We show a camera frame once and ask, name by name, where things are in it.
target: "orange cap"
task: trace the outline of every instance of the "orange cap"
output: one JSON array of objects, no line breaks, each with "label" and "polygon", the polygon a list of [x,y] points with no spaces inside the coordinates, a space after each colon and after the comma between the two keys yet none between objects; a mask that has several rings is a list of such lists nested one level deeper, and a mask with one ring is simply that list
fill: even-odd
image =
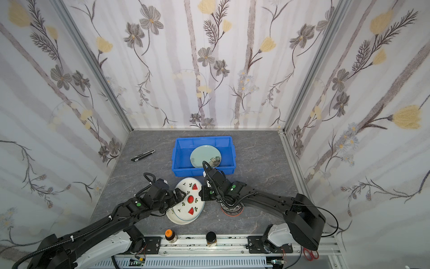
[{"label": "orange cap", "polygon": [[173,234],[173,232],[172,232],[172,230],[167,230],[165,233],[164,233],[164,235],[166,236],[166,237],[171,237],[172,236],[172,234]]}]

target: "bottle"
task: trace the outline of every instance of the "bottle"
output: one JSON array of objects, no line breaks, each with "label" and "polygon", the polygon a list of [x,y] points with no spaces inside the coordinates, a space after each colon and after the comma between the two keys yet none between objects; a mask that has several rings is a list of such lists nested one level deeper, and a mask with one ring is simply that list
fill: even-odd
[{"label": "bottle", "polygon": [[168,229],[165,233],[164,236],[166,238],[167,241],[169,241],[169,243],[175,243],[176,240],[178,239],[178,236],[176,235],[175,231]]},{"label": "bottle", "polygon": [[208,244],[208,247],[216,246],[216,234],[214,232],[208,232],[206,234],[206,242]]}]

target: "bottle with orange cap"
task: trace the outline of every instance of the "bottle with orange cap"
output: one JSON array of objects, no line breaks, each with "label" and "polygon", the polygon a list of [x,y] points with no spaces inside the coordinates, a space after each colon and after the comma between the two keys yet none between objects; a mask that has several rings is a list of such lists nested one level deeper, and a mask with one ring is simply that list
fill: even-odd
[{"label": "bottle with orange cap", "polygon": [[169,243],[175,243],[176,240],[178,239],[178,236],[176,235],[175,231],[168,229],[165,233],[164,236],[166,238],[167,241],[169,241]]}]

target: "black cap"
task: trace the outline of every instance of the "black cap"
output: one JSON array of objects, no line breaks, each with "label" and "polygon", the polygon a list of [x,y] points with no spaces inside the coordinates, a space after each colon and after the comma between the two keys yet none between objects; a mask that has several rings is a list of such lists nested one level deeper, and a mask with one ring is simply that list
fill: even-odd
[{"label": "black cap", "polygon": [[208,232],[208,233],[206,234],[206,241],[207,241],[209,244],[214,243],[214,242],[216,241],[216,234],[215,234],[214,232]]}]

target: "robotic arm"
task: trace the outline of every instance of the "robotic arm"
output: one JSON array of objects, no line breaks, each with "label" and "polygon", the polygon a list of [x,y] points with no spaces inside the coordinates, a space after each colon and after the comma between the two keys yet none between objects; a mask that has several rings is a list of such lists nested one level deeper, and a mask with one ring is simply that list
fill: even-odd
[{"label": "robotic arm", "polygon": [[[203,201],[217,200],[229,212],[243,206],[261,209],[283,219],[300,245],[309,250],[318,249],[326,219],[306,196],[297,194],[293,198],[256,191],[243,182],[231,183],[222,171],[206,162],[203,168],[207,182],[199,192]],[[112,255],[141,250],[146,242],[134,224],[155,211],[165,214],[186,196],[179,188],[169,190],[166,181],[156,180],[153,174],[144,173],[144,176],[149,186],[118,204],[110,215],[60,238],[54,234],[46,237],[35,252],[22,257],[12,269],[30,258],[27,269],[86,269]]]}]

